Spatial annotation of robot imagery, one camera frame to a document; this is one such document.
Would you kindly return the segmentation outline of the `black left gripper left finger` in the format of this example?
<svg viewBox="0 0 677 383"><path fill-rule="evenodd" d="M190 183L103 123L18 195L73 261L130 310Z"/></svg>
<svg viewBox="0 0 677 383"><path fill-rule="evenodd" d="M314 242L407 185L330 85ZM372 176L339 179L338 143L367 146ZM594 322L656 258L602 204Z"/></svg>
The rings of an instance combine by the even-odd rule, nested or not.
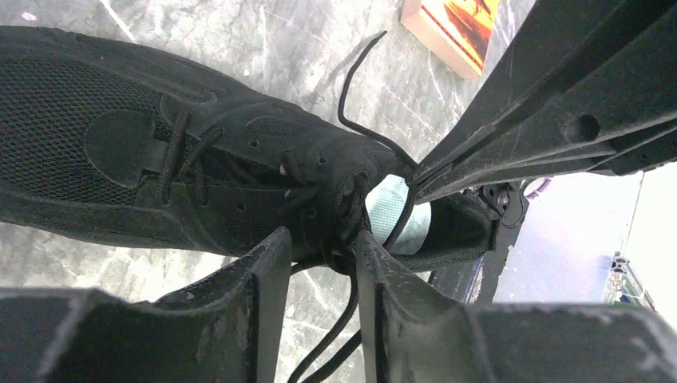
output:
<svg viewBox="0 0 677 383"><path fill-rule="evenodd" d="M4 288L4 382L272 382L290 279L286 228L155 302Z"/></svg>

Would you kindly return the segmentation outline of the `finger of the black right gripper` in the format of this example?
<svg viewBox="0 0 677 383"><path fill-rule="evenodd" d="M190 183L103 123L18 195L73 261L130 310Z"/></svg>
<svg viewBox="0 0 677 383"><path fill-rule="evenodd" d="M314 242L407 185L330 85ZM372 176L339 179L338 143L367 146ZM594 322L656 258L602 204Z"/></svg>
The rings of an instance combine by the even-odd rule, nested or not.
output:
<svg viewBox="0 0 677 383"><path fill-rule="evenodd" d="M538 1L445 139L418 203L466 188L676 159L676 4Z"/></svg>

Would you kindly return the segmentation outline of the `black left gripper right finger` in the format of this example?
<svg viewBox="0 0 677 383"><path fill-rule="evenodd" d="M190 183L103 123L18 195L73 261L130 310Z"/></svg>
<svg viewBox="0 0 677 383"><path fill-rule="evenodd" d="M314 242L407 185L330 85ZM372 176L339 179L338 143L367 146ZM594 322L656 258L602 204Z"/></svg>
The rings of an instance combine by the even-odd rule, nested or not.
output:
<svg viewBox="0 0 677 383"><path fill-rule="evenodd" d="M367 231L357 281L368 382L673 382L676 336L637 306L471 304L446 297Z"/></svg>

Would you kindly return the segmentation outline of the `black shoelace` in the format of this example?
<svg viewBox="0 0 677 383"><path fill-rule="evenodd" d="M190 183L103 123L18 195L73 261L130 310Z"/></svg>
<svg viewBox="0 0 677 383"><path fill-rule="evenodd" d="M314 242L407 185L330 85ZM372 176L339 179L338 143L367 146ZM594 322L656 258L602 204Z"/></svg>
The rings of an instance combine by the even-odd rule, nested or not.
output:
<svg viewBox="0 0 677 383"><path fill-rule="evenodd" d="M418 163L399 144L380 133L374 132L356 121L350 120L345 115L346 99L350 90L350 84L360 65L364 62L370 51L386 36L387 32L376 34L359 54L354 64L349 68L343 82L342 91L338 99L337 117L341 124L364 137L377 142L381 147L388 148L395 154L398 163L403 166L403 172L407 176L413 172ZM289 376L289 382L322 382L325 381L343 362L361 345L362 335L358 331L330 358L324 365L304 378L303 375L311 364L327 350L338 335L346 328L348 322L354 317L358 308L358 282L357 282L357 250L356 241L362 231L371 231L371 223L366 209L366 197L369 184L365 172L357 172L350 178L354 189L347 191L347 178L335 187L335 194L331 196L331 206L335 209L329 219L326 230L323 232L321 248L317 259L296 263L291 268L292 274L308 270L312 267L325 265L333 271L345 275L350 279L350 296L346 308L338 317L337 321L315 346L311 352L302 359Z"/></svg>

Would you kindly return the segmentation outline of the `black shoe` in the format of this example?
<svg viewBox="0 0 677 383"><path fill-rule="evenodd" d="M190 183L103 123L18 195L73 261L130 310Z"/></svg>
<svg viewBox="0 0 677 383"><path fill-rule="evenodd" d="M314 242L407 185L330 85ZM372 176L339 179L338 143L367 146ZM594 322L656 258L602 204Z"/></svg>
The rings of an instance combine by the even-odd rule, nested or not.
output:
<svg viewBox="0 0 677 383"><path fill-rule="evenodd" d="M163 50L1 28L1 220L115 247L241 256L279 227L347 274L367 195L413 168L376 133Z"/></svg>

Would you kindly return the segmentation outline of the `orange book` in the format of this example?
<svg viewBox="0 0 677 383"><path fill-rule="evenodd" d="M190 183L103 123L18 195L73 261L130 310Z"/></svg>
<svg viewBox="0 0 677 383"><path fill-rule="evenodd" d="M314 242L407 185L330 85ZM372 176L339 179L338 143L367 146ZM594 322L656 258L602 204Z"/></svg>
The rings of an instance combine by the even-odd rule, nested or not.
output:
<svg viewBox="0 0 677 383"><path fill-rule="evenodd" d="M463 79L482 75L498 0L405 0L401 23Z"/></svg>

